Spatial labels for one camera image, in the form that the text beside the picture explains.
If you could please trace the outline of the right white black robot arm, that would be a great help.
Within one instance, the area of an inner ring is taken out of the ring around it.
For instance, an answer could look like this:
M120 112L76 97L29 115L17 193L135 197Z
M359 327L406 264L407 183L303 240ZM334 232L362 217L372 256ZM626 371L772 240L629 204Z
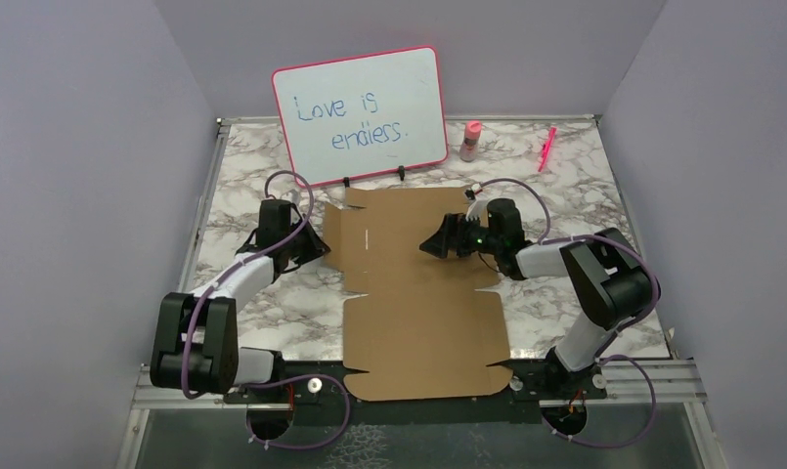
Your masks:
M659 282L617 229L533 242L525 236L513 200L477 200L472 206L484 208L484 222L471 211L448 213L419 249L439 259L449 253L460 258L487 254L512 280L571 281L582 311L547 353L542 374L543 387L565 398L581 386L615 338L654 309L661 296Z

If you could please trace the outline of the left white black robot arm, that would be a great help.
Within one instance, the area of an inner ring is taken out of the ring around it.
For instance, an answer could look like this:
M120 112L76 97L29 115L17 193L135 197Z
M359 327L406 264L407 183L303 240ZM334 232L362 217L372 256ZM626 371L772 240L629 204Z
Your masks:
M258 293L284 275L329 252L306 215L288 200L261 203L256 228L230 266L190 292L161 301L153 341L150 380L188 399L225 394L248 384L262 401L285 388L274 351L240 347L238 314Z

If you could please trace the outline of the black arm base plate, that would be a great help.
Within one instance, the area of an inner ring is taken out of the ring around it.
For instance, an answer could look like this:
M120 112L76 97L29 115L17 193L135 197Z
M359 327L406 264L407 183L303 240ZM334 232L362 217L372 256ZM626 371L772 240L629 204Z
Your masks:
M539 424L542 405L576 405L607 397L607 392L594 384L594 377L600 373L597 367L581 381L555 391L546 384L549 366L544 360L509 360L505 364L514 381L494 395L385 402L351 396L349 422L368 425ZM323 389L317 393L308 390L307 379L269 390L240 385L224 396L223 402L246 405L250 416L286 418L297 426L338 426L344 415L343 394L328 380L323 381Z

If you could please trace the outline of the brown cardboard box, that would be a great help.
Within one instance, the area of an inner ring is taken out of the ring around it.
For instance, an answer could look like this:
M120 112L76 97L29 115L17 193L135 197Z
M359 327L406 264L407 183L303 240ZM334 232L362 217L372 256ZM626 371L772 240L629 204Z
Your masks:
M490 396L512 373L499 277L472 258L435 258L420 245L461 188L360 190L327 203L326 263L344 275L347 390L383 402Z

